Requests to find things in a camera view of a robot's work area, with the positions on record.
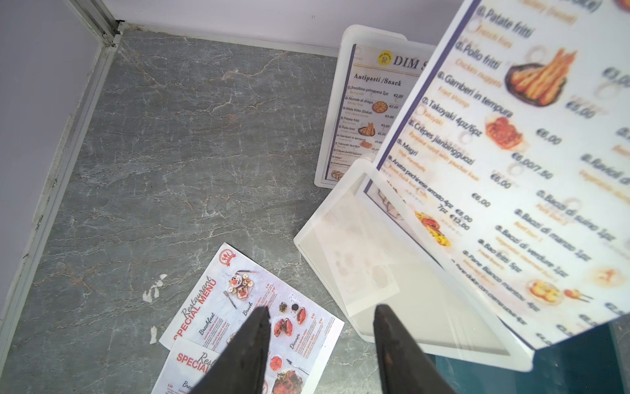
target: white wall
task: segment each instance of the white wall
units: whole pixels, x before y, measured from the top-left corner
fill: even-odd
[[[116,19],[338,48],[354,24],[438,44],[462,0],[104,0]]]
[[[57,146],[100,45],[63,0],[2,0],[0,319]]]

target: acrylic menu stand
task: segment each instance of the acrylic menu stand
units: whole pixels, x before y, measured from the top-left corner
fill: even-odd
[[[370,180],[388,213],[364,194]],[[359,336],[374,341],[374,309],[385,303],[429,354],[531,370],[534,351],[478,295],[393,226],[388,214],[399,215],[420,239],[427,236],[373,164],[360,158],[294,238]],[[446,254],[436,257],[450,262]]]

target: marble tile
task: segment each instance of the marble tile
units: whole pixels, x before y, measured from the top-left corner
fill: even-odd
[[[30,289],[1,393],[149,393],[158,337],[228,242],[342,317],[293,237],[336,59],[129,30]],[[153,302],[142,295],[168,276]],[[318,393],[380,391],[347,325]]]
[[[617,347],[617,359],[624,380],[624,389],[626,393],[630,393],[630,315],[622,316],[610,325]]]

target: restaurant special menu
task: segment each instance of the restaurant special menu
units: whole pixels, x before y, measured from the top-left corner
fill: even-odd
[[[272,335],[263,394],[312,393],[343,322],[224,243],[159,339],[221,353],[248,315],[267,306]]]
[[[533,349],[630,311],[627,37],[626,0],[465,1],[375,160]]]
[[[352,47],[324,180],[337,182],[357,158],[376,156],[431,56],[429,48],[411,46],[404,53],[394,43],[390,48]]]
[[[180,338],[173,344],[151,394],[187,394],[210,371],[219,353]]]

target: dim sum menu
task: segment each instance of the dim sum menu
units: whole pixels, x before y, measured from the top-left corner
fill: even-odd
[[[334,133],[327,138],[324,132],[322,182],[336,183],[357,158],[376,155],[432,49],[396,40],[352,47]]]
[[[625,0],[466,1],[375,161],[533,349],[630,311],[628,36]]]

